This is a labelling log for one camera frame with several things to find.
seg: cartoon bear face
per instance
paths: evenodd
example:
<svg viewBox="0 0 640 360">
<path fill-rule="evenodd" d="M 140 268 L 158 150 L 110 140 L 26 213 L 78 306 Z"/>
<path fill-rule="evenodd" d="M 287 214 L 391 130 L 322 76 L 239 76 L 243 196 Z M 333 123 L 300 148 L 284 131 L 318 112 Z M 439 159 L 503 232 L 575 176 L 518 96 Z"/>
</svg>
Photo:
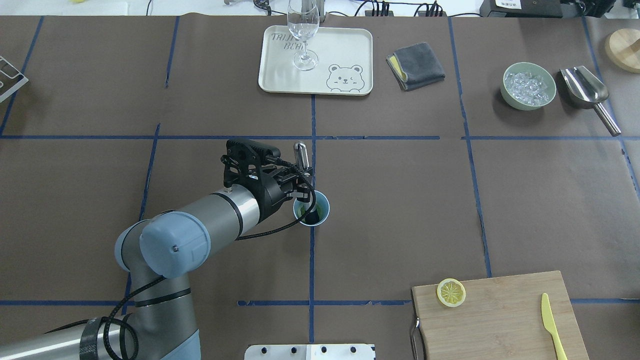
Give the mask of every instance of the cartoon bear face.
<svg viewBox="0 0 640 360">
<path fill-rule="evenodd" d="M 331 91 L 360 92 L 364 87 L 362 67 L 359 65 L 340 67 L 336 64 L 329 66 L 329 78 L 326 80 L 326 86 Z"/>
</svg>

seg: wine glass base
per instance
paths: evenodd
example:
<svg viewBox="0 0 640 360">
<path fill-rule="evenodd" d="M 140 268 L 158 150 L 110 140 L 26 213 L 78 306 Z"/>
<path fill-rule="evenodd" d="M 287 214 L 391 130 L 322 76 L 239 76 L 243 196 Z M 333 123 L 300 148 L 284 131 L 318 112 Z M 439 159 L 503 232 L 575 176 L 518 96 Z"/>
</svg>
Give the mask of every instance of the wine glass base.
<svg viewBox="0 0 640 360">
<path fill-rule="evenodd" d="M 304 53 L 303 50 L 300 50 L 293 55 L 293 65 L 302 71 L 309 71 L 318 65 L 318 55 L 307 50 L 307 57 L 304 58 Z"/>
</svg>

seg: green bowl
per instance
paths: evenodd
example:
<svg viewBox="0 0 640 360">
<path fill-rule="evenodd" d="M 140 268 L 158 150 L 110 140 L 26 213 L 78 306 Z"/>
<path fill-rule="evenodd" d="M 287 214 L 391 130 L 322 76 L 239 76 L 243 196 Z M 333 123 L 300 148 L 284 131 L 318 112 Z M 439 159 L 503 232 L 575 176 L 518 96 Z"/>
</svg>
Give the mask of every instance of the green bowl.
<svg viewBox="0 0 640 360">
<path fill-rule="evenodd" d="M 514 74 L 518 74 L 519 72 L 530 72 L 533 76 L 540 75 L 542 77 L 542 80 L 547 85 L 547 89 L 545 90 L 545 92 L 547 93 L 547 96 L 549 96 L 549 101 L 541 105 L 531 106 L 515 99 L 513 96 L 511 96 L 511 94 L 509 94 L 504 84 L 504 76 L 508 72 L 512 72 Z M 554 100 L 554 98 L 556 97 L 556 82 L 545 69 L 534 63 L 515 63 L 512 66 L 508 67 L 502 74 L 502 85 L 500 86 L 500 93 L 502 94 L 502 97 L 507 102 L 507 104 L 518 110 L 535 110 L 543 107 L 544 105 L 547 105 Z"/>
</svg>

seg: wooden cutting board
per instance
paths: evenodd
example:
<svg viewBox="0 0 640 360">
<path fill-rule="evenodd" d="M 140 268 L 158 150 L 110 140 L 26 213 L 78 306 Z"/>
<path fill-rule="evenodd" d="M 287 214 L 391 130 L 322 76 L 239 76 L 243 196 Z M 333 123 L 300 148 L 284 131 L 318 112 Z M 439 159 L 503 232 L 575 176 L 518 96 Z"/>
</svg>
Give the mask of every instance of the wooden cutting board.
<svg viewBox="0 0 640 360">
<path fill-rule="evenodd" d="M 467 298 L 458 307 L 438 301 L 437 284 L 412 288 L 429 360 L 556 360 L 542 324 L 542 293 L 549 294 L 567 359 L 589 359 L 560 271 L 462 284 Z"/>
</svg>

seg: knife blade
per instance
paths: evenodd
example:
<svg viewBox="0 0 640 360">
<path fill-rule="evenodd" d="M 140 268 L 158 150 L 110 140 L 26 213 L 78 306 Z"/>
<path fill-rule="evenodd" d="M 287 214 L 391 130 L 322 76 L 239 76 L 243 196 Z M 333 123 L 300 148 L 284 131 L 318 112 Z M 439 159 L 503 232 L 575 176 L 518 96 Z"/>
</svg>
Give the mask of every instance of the knife blade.
<svg viewBox="0 0 640 360">
<path fill-rule="evenodd" d="M 542 324 L 554 340 L 557 360 L 567 360 L 564 349 L 562 348 L 562 343 L 560 342 L 560 335 L 558 335 L 558 330 L 556 328 L 556 321 L 554 320 L 554 315 L 551 312 L 551 304 L 549 303 L 549 295 L 547 293 L 542 294 L 541 310 Z"/>
</svg>

